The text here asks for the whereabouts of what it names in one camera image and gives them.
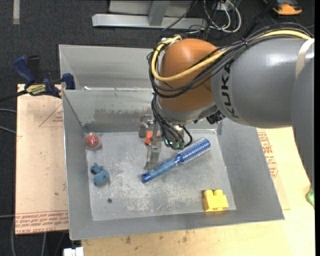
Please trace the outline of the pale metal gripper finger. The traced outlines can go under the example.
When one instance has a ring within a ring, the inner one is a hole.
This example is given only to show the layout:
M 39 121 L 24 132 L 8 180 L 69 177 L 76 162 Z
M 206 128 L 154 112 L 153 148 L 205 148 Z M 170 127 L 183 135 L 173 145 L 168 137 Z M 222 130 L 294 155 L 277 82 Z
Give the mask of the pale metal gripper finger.
M 152 150 L 150 147 L 147 148 L 147 155 L 146 155 L 146 162 L 143 167 L 144 170 L 150 170 L 151 169 L 151 154 Z
M 152 151 L 150 155 L 150 161 L 149 161 L 149 169 L 153 170 L 155 169 L 159 164 L 159 157 L 160 152 L 159 151 Z

